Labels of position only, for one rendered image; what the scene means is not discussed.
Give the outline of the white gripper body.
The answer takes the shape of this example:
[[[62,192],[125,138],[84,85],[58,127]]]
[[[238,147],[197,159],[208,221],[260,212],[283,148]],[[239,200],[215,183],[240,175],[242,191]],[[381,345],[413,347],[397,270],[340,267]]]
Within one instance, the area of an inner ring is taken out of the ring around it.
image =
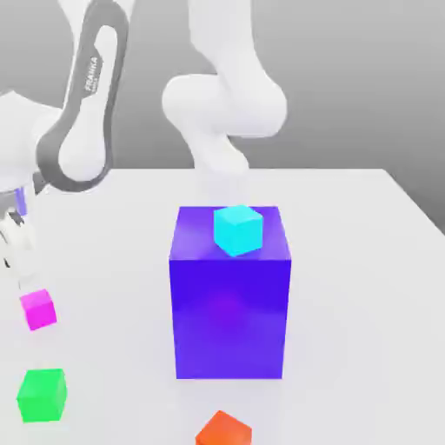
[[[12,218],[0,220],[0,261],[16,280],[37,276],[36,237],[28,218],[20,223]]]

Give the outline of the small magenta cube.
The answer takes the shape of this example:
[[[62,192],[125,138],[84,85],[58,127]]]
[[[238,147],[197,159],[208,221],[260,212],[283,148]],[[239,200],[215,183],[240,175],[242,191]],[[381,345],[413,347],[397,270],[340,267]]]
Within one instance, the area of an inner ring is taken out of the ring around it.
[[[21,296],[20,302],[31,331],[57,322],[55,306],[47,289]]]

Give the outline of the small green cube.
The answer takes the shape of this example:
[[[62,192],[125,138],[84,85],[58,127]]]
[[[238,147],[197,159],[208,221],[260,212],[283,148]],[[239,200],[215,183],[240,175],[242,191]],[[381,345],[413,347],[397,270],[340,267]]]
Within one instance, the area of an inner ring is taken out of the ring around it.
[[[60,421],[67,394],[62,369],[28,370],[17,393],[17,405],[23,422]]]

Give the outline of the small cyan cube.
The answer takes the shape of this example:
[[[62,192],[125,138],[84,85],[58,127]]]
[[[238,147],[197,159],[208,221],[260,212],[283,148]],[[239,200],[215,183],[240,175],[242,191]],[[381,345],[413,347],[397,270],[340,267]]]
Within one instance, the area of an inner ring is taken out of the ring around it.
[[[213,233],[215,244],[227,255],[247,254],[263,245],[263,216],[245,205],[216,209]]]

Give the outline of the small orange cube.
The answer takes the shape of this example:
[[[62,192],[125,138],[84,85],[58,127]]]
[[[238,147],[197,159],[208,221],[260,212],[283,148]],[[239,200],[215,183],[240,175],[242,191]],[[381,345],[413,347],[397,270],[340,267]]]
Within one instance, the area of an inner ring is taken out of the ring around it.
[[[196,445],[251,445],[252,428],[218,410],[196,435]]]

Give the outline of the large purple box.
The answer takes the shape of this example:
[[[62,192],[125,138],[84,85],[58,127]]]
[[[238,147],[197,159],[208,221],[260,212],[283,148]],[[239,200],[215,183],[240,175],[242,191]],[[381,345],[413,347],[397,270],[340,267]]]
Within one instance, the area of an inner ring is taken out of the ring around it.
[[[291,254],[276,207],[259,207],[263,246],[231,257],[213,240],[212,207],[178,210],[169,254],[176,376],[282,377]]]

